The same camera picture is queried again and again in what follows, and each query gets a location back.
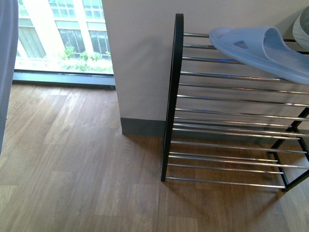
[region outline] metal shoe rack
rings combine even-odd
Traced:
[[[225,65],[232,70],[246,66],[229,58],[185,56],[183,52],[187,51],[216,53],[216,56],[223,54],[211,44],[184,43],[184,37],[208,40],[208,35],[184,33],[183,25],[183,14],[176,14],[161,181],[168,179],[246,185],[277,188],[282,191],[288,191],[304,181],[309,176],[309,151],[304,138],[309,137],[309,134],[301,133],[298,127],[303,122],[309,122],[309,104],[293,101],[308,100],[309,92],[306,91],[306,86],[271,75],[183,71],[184,66],[205,67],[207,64],[208,67],[215,66],[219,70],[225,70]],[[200,136],[208,139],[201,142],[192,139]],[[250,143],[248,146],[220,144],[216,138],[224,136],[246,138],[248,141],[251,141],[250,138],[252,141],[271,139],[272,143],[267,145],[254,142],[254,145]],[[299,149],[282,148],[285,141],[291,144],[294,142],[297,146],[292,147]],[[223,152],[213,154],[214,149],[221,149]],[[228,150],[232,150],[232,154],[239,152],[241,155],[231,156],[227,154]],[[301,161],[301,164],[284,163],[285,156],[295,156],[295,160]],[[183,175],[184,172],[177,172],[178,169],[191,170],[192,173],[197,170],[224,173],[220,177],[233,174],[238,177],[239,173],[245,177],[252,174],[266,177],[253,177],[248,183],[238,179],[226,181],[196,178],[194,174],[187,177]],[[272,184],[255,183],[256,180],[264,179],[271,179]]]

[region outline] blue slipper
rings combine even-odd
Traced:
[[[275,27],[215,28],[209,38],[219,51],[239,62],[309,85],[309,57],[290,49]]]

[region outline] window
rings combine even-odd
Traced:
[[[56,18],[75,18],[73,0],[49,0],[49,4]]]
[[[28,58],[44,58],[46,56],[39,36],[30,19],[20,18],[18,22],[18,31],[18,38]]]
[[[110,59],[110,45],[106,31],[89,31],[93,50],[100,53],[104,59]]]
[[[18,0],[18,14],[19,16],[28,16],[23,0]]]
[[[17,0],[20,70],[113,74],[101,0]]]
[[[104,19],[101,0],[83,0],[86,17],[89,19]]]
[[[85,45],[83,42],[82,34],[80,30],[74,29],[59,29],[63,44],[65,47],[74,47],[76,54],[75,58],[85,51]]]

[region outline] curtain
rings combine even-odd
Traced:
[[[2,148],[18,41],[17,0],[0,0],[0,151]]]

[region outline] wooden floor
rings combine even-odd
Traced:
[[[308,232],[309,180],[161,183],[162,139],[121,134],[111,90],[13,85],[0,232]]]

